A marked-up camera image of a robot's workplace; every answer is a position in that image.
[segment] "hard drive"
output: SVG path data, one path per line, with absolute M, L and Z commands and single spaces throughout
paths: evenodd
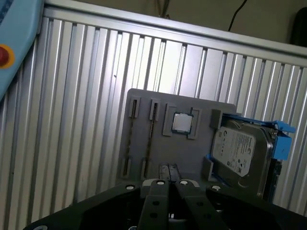
M 276 156 L 286 150 L 281 149 L 285 148 L 287 137 L 274 123 L 223 116 L 212 145 L 214 175 L 231 187 L 244 189 L 261 198 L 265 194 L 266 199 L 271 199 L 277 175 L 268 172 L 281 169 Z

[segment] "black cable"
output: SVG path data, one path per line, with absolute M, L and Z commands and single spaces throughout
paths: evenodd
M 228 31 L 231 30 L 231 27 L 232 27 L 232 24 L 234 23 L 234 20 L 236 18 L 236 14 L 239 13 L 239 11 L 243 8 L 243 6 L 245 5 L 245 3 L 247 2 L 248 0 L 244 0 L 244 2 L 241 4 L 241 6 L 236 10 L 234 16 L 232 17 L 232 20 L 231 20 L 231 23 L 229 25 L 229 28 L 228 28 Z
M 163 6 L 161 18 L 165 18 L 166 17 L 166 12 L 167 12 L 167 9 L 168 9 L 168 6 L 169 6 L 169 2 L 170 2 L 170 0 L 165 0 L 164 1 L 164 6 Z

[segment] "screw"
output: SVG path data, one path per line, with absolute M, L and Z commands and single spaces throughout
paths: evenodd
M 132 189 L 134 189 L 134 186 L 133 186 L 133 185 L 127 185 L 127 186 L 126 186 L 126 189 L 127 189 L 127 190 L 132 190 Z
M 220 186 L 214 185 L 212 186 L 212 189 L 214 189 L 215 191 L 219 191 L 221 189 Z
M 47 230 L 47 229 L 48 227 L 46 225 L 41 225 L 41 226 L 34 228 L 33 230 Z

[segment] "screw hole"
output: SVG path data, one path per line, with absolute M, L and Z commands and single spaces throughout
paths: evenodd
M 153 212 L 149 215 L 151 218 L 157 218 L 158 217 L 158 214 Z

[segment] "light blue panel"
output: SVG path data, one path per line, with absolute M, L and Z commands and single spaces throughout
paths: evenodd
M 15 54 L 14 64 L 0 69 L 0 99 L 34 41 L 42 7 L 42 0 L 0 0 L 0 44 Z

